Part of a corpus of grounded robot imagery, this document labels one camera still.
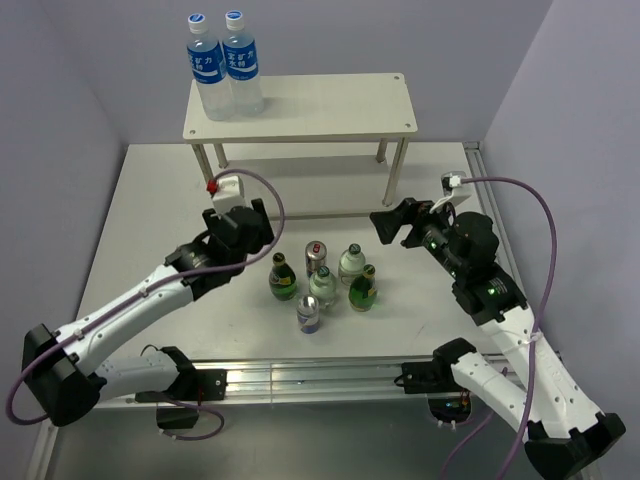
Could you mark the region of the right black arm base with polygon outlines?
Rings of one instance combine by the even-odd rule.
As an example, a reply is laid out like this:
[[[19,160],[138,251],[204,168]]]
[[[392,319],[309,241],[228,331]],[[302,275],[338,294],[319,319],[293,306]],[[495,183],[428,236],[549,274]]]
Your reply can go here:
[[[394,384],[409,395],[463,391],[454,381],[451,367],[437,360],[402,363],[401,374],[394,379]]]

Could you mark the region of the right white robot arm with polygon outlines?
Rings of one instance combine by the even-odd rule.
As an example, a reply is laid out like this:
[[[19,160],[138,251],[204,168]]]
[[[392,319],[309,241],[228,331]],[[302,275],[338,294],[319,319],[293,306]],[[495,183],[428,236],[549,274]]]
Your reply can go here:
[[[422,247],[451,275],[462,310],[497,346],[521,381],[497,372],[463,338],[438,347],[424,385],[478,396],[513,429],[524,425],[524,449],[544,479],[569,479],[603,456],[625,433],[615,413],[603,412],[568,373],[541,333],[524,294],[496,261],[499,239],[490,217],[463,212],[450,217],[430,201],[404,199],[370,219],[382,244],[400,228],[411,230],[401,244]]]

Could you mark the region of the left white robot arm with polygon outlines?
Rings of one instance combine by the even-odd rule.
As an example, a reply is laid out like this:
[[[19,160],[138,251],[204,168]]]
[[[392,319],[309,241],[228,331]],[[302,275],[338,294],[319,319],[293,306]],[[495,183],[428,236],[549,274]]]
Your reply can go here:
[[[203,213],[206,231],[168,255],[139,285],[98,311],[55,331],[40,324],[24,339],[22,374],[55,426],[69,425],[99,402],[150,393],[189,400],[199,387],[192,361],[176,347],[118,363],[112,354],[157,320],[228,284],[273,248],[264,203]]]

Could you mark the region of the green glass bottle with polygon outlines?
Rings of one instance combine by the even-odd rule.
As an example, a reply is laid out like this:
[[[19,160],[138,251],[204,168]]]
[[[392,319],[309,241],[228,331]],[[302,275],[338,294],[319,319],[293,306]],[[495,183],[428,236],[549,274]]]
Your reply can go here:
[[[272,256],[273,266],[269,274],[269,287],[272,295],[280,301],[293,299],[297,294],[297,278],[287,263],[283,253]]]
[[[354,310],[366,312],[373,307],[378,293],[375,273],[375,267],[372,264],[366,264],[362,273],[351,283],[348,299]]]

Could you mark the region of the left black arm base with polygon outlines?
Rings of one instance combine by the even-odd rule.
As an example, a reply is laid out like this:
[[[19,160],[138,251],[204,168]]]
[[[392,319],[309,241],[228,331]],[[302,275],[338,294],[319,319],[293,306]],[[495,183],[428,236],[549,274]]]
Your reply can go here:
[[[204,403],[225,398],[227,371],[225,369],[196,369],[189,377],[178,379],[164,392],[140,392],[135,394],[138,403],[178,402]]]

